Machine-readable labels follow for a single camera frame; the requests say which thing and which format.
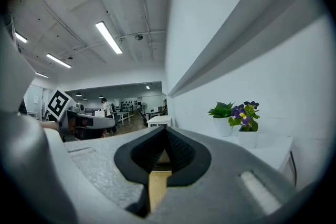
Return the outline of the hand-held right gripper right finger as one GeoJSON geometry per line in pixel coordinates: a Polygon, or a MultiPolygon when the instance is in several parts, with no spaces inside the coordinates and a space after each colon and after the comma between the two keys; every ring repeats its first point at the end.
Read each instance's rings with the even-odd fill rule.
{"type": "Polygon", "coordinates": [[[175,129],[211,155],[194,183],[166,189],[151,214],[155,223],[285,223],[297,191],[281,173],[246,149],[203,134],[175,129]]]}

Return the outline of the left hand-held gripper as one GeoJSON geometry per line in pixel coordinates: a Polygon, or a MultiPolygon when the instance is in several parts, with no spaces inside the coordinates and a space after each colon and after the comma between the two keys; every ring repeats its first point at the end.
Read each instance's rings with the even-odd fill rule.
{"type": "Polygon", "coordinates": [[[82,104],[56,89],[47,105],[49,116],[56,120],[64,141],[101,138],[107,129],[115,127],[115,120],[104,116],[86,115],[82,104]]]}

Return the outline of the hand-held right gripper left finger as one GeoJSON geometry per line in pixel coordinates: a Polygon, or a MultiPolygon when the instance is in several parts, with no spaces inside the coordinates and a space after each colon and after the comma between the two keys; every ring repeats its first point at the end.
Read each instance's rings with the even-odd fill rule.
{"type": "Polygon", "coordinates": [[[66,150],[72,160],[103,195],[122,209],[129,209],[145,202],[145,212],[153,212],[165,196],[165,173],[147,175],[149,188],[130,182],[120,173],[114,162],[117,149],[154,128],[94,140],[66,142],[66,150]]]}

